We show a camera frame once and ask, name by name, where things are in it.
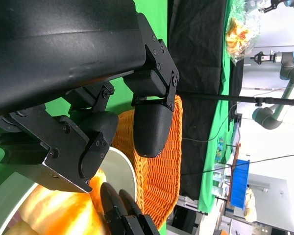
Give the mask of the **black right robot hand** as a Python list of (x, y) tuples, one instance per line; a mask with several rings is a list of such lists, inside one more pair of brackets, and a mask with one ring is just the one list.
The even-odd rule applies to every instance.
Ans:
[(112, 235), (159, 235), (148, 214), (143, 214), (133, 197), (124, 189), (116, 192), (109, 183), (100, 187), (104, 217)]

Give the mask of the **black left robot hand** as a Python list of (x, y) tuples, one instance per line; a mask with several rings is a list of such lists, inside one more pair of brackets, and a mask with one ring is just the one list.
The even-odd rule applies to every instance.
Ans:
[(118, 127), (111, 80), (133, 92), (134, 146), (168, 139), (178, 69), (131, 0), (0, 0), (1, 161), (50, 189), (89, 193)]

